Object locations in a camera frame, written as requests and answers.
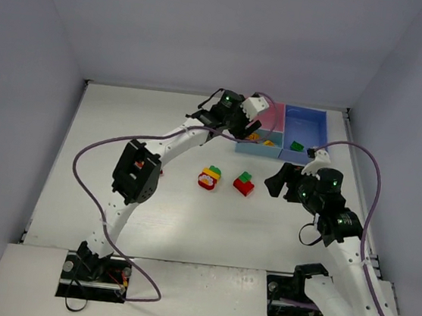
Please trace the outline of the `yellow rounded lego brick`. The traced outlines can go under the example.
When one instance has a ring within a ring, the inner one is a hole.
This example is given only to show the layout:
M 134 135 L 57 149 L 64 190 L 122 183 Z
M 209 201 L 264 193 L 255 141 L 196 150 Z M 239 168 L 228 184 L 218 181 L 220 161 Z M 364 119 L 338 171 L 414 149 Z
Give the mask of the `yellow rounded lego brick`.
M 252 141 L 257 141 L 259 140 L 259 138 L 260 136 L 257 133 L 252 133 L 247 137 L 248 140 L 252 140 Z

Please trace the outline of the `green rounded lego brick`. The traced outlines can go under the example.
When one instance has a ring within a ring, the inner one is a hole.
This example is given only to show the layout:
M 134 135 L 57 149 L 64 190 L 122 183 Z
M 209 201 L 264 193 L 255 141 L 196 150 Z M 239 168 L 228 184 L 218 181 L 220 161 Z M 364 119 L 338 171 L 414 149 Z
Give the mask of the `green rounded lego brick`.
M 298 141 L 292 141 L 289 147 L 293 152 L 303 152 L 305 150 L 305 147 Z

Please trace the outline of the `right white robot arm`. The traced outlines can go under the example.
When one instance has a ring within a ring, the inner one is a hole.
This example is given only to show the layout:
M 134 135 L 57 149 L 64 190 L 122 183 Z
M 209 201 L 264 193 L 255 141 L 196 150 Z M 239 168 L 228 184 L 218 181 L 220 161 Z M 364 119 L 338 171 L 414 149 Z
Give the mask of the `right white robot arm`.
M 343 178 L 331 167 L 307 174 L 303 167 L 285 163 L 264 181 L 272 197 L 281 196 L 286 187 L 283 198 L 314 215 L 315 227 L 336 264 L 347 296 L 340 295 L 319 263 L 296 266 L 295 291 L 310 299 L 323 316 L 395 316 L 368 256 L 361 222 L 342 196 Z

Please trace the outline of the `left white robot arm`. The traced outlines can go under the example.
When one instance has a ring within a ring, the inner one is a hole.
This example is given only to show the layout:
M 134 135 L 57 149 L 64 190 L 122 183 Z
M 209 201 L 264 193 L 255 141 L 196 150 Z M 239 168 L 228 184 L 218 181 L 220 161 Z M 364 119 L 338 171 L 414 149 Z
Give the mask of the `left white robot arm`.
M 257 119 L 269 108 L 259 94 L 244 97 L 234 91 L 223 95 L 209 110 L 201 105 L 195 113 L 160 139 L 131 139 L 124 147 L 112 172 L 112 190 L 123 204 L 104 211 L 102 226 L 80 244 L 77 251 L 83 259 L 100 264 L 114 252 L 120 232 L 130 215 L 155 193 L 163 167 L 186 151 L 204 145 L 224 131 L 235 139 L 246 139 L 261 126 Z

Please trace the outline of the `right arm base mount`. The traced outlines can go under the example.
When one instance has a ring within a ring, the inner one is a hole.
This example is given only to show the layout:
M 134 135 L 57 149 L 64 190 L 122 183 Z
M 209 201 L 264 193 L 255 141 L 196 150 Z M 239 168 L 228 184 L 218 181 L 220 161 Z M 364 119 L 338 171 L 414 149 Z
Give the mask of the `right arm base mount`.
M 294 287 L 292 275 L 266 275 L 267 316 L 323 316 L 314 303 Z

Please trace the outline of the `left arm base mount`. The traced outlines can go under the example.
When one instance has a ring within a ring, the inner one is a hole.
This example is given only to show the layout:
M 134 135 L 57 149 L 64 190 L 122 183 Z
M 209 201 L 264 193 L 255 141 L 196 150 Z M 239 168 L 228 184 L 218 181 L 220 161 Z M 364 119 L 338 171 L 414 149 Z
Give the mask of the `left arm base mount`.
M 103 265 L 91 271 L 89 263 L 70 251 L 65 257 L 55 296 L 123 304 L 131 274 L 132 267 L 122 258 L 106 258 Z

